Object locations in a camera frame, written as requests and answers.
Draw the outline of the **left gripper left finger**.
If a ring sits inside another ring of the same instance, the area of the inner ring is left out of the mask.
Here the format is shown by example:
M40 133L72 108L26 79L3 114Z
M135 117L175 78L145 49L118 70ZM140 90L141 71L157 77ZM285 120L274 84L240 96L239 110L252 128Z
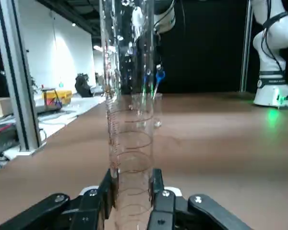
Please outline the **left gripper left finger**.
M54 193L0 224L0 230L103 230L113 205L108 170L99 186L75 199Z

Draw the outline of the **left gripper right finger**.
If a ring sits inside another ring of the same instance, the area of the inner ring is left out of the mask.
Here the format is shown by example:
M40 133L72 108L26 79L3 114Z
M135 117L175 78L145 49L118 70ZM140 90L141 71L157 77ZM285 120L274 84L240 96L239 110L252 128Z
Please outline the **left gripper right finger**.
M148 230L250 230L251 227L205 194L188 199L164 187L161 169L153 169Z

